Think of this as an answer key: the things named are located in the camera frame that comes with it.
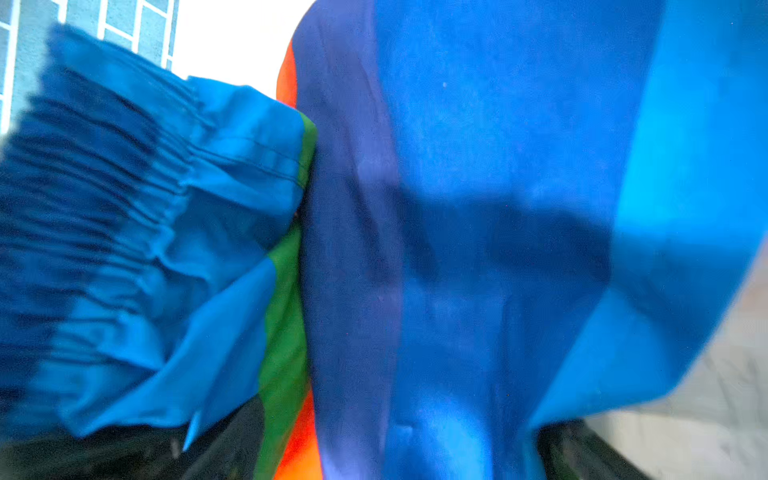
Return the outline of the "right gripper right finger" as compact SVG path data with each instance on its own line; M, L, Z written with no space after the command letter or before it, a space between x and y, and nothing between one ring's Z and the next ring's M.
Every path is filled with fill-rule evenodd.
M543 428L538 453L548 480L650 480L583 420Z

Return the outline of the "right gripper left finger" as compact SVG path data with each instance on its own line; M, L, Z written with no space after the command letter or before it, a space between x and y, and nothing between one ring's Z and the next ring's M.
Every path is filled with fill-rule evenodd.
M184 428L109 427L82 439L38 436L1 445L3 479L251 479L264 433L256 396L187 450Z

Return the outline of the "rainbow striped shorts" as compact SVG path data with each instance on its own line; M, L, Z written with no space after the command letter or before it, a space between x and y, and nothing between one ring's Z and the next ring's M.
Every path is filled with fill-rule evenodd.
M316 1L275 98L66 24L1 157L1 445L258 396L254 475L544 479L767 240L763 1Z

